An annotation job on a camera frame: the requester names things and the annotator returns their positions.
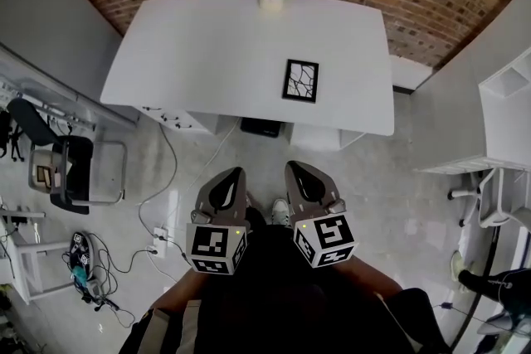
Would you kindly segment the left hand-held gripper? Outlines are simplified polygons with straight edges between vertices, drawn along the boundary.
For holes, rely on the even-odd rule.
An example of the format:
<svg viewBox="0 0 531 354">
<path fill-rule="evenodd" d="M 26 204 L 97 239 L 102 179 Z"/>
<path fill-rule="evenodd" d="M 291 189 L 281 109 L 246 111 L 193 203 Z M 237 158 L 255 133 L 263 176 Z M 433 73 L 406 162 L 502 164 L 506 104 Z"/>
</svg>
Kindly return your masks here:
<svg viewBox="0 0 531 354">
<path fill-rule="evenodd" d="M 187 223 L 185 255 L 198 273 L 233 275 L 248 246 L 246 173 L 233 167 L 198 192 Z"/>
</svg>

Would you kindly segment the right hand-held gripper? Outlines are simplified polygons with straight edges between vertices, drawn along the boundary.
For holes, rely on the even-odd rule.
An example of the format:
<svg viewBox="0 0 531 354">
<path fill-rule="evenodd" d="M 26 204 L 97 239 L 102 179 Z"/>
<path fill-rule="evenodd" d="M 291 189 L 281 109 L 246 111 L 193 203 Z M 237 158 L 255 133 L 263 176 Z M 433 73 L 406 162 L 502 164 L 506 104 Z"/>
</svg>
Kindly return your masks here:
<svg viewBox="0 0 531 354">
<path fill-rule="evenodd" d="M 309 265 L 322 268 L 347 261 L 358 242 L 353 218 L 331 176 L 305 162 L 285 166 L 293 241 Z"/>
</svg>

